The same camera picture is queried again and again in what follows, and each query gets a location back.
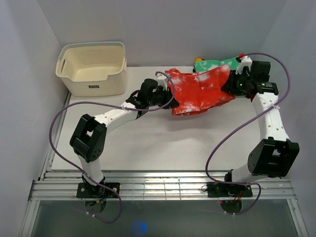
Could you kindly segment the red white tie-dye trousers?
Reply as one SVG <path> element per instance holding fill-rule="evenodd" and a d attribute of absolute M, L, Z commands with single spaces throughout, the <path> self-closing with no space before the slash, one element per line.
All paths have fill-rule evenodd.
<path fill-rule="evenodd" d="M 172 109 L 175 116 L 190 116 L 224 105 L 235 96 L 221 90 L 227 82 L 230 68 L 224 64 L 200 73 L 182 73 L 176 68 L 166 71 L 175 87 L 175 100 L 179 106 Z"/>

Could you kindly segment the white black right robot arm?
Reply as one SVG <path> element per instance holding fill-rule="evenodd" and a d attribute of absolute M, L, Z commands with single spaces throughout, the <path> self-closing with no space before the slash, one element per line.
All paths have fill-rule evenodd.
<path fill-rule="evenodd" d="M 240 196 L 248 192 L 251 183 L 262 178 L 283 178 L 293 165 L 299 145 L 292 142 L 282 123 L 277 85 L 269 82 L 271 64 L 253 61 L 244 56 L 238 59 L 238 67 L 231 71 L 227 82 L 222 86 L 224 92 L 249 98 L 259 116 L 260 142 L 251 151 L 247 163 L 225 175 L 224 193 Z"/>

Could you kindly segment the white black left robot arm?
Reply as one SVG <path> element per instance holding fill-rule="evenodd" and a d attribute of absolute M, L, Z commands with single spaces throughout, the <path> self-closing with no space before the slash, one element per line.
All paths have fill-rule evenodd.
<path fill-rule="evenodd" d="M 145 79 L 140 89 L 118 108 L 95 116 L 85 114 L 80 118 L 70 145 L 81 162 L 84 188 L 90 195 L 97 198 L 105 192 L 105 177 L 99 157 L 104 150 L 106 136 L 125 123 L 139 119 L 151 107 L 178 107 L 174 93 L 175 85 L 170 77 L 160 75 L 157 79 Z"/>

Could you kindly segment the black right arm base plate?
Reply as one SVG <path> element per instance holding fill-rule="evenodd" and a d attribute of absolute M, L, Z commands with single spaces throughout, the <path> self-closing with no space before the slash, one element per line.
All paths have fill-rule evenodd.
<path fill-rule="evenodd" d="M 251 186 L 223 184 L 218 182 L 207 182 L 207 196 L 209 198 L 237 198 L 237 197 L 253 197 Z"/>

